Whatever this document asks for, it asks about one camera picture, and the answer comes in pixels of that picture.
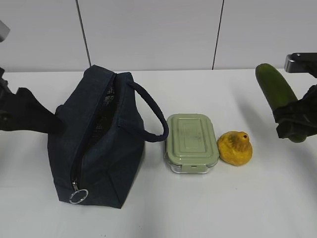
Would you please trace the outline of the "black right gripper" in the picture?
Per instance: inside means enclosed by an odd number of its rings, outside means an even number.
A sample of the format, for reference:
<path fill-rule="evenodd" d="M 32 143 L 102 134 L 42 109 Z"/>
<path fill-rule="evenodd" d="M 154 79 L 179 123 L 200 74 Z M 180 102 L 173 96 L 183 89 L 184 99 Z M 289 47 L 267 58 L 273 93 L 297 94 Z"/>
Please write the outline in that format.
<path fill-rule="evenodd" d="M 313 85 L 303 100 L 279 107 L 273 111 L 279 138 L 314 136 L 317 134 L 317 86 Z"/>

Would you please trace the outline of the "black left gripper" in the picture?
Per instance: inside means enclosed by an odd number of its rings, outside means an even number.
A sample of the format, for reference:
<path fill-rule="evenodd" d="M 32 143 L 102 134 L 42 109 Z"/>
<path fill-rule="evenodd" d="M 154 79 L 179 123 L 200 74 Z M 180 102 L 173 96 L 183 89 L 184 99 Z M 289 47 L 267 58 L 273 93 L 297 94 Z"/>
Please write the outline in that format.
<path fill-rule="evenodd" d="M 18 123 L 12 123 L 12 113 L 9 109 L 9 98 L 13 94 L 8 82 L 3 79 L 5 70 L 0 68 L 0 129 L 3 131 L 29 130 L 41 133 L 60 133 L 64 130 L 63 122 L 46 109 L 27 88 L 18 88 L 16 96 L 22 99 L 24 105 L 20 109 Z"/>

